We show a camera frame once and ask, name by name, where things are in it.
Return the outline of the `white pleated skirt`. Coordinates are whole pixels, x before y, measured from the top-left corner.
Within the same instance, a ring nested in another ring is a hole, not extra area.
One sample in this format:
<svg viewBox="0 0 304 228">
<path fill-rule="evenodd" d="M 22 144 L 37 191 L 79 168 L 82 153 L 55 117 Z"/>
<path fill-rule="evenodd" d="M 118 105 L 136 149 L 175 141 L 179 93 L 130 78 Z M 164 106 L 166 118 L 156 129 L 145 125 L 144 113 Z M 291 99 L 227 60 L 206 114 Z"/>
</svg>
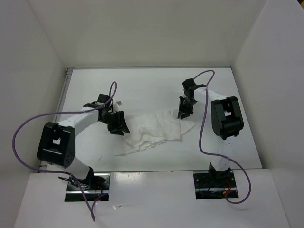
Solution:
<svg viewBox="0 0 304 228">
<path fill-rule="evenodd" d="M 130 133 L 113 143 L 115 156 L 154 148 L 169 141 L 182 141 L 182 136 L 191 131 L 194 121 L 177 118 L 176 109 L 162 109 L 126 120 Z"/>
</svg>

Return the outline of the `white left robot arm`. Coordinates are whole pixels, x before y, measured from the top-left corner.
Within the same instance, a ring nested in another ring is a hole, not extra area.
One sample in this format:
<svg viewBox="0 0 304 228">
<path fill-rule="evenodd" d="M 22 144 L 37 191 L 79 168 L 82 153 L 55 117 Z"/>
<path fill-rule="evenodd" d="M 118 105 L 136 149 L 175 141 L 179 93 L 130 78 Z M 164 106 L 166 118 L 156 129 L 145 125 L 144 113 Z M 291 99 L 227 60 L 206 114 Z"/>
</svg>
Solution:
<svg viewBox="0 0 304 228">
<path fill-rule="evenodd" d="M 45 124 L 40 138 L 37 157 L 42 162 L 59 166 L 63 171 L 72 174 L 67 181 L 84 190 L 101 184 L 102 179 L 94 175 L 93 168 L 83 164 L 76 157 L 76 137 L 89 126 L 102 122 L 107 125 L 109 133 L 123 136 L 130 133 L 124 118 L 124 112 L 119 110 L 121 101 L 103 105 L 94 101 L 83 106 L 79 114 L 58 123 Z"/>
</svg>

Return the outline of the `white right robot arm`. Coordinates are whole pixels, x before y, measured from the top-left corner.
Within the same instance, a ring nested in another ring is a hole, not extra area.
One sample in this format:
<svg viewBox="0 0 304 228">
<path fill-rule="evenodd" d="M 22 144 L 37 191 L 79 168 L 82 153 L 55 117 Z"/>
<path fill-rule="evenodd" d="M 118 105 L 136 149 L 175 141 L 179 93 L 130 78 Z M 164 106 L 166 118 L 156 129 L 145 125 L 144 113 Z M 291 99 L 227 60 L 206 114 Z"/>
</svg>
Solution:
<svg viewBox="0 0 304 228">
<path fill-rule="evenodd" d="M 192 115 L 197 102 L 205 104 L 202 123 L 205 123 L 207 111 L 210 111 L 212 130 L 220 138 L 217 153 L 204 152 L 213 156 L 209 165 L 208 181 L 210 185 L 218 187 L 230 176 L 229 156 L 235 137 L 244 128 L 238 99 L 235 96 L 220 95 L 207 89 L 204 84 L 196 84 L 193 79 L 185 80 L 182 86 L 184 96 L 180 97 L 177 118 L 182 120 Z"/>
</svg>

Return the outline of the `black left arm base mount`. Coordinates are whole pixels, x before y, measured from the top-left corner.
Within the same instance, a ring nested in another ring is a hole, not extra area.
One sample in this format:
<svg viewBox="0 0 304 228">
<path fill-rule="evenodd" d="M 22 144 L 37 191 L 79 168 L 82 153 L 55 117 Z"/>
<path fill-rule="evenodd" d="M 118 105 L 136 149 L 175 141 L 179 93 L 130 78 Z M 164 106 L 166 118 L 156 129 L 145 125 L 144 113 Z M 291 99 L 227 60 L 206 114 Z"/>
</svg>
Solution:
<svg viewBox="0 0 304 228">
<path fill-rule="evenodd" d="M 97 172 L 94 173 L 97 183 L 94 185 L 82 184 L 83 192 L 89 202 L 109 201 L 110 173 Z M 67 182 L 65 202 L 83 202 L 85 201 L 80 188 L 71 178 L 59 177 L 59 179 Z"/>
</svg>

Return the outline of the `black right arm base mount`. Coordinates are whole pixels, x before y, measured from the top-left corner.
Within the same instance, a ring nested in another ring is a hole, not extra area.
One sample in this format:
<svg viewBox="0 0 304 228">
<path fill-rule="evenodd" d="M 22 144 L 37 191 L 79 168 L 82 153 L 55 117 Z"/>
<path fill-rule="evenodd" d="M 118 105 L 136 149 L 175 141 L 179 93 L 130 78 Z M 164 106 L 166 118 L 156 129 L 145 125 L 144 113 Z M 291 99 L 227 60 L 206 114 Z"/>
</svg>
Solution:
<svg viewBox="0 0 304 228">
<path fill-rule="evenodd" d="M 234 174 L 225 180 L 212 181 L 207 171 L 194 172 L 193 181 L 196 200 L 224 199 L 228 193 L 228 199 L 238 198 L 237 185 Z"/>
</svg>

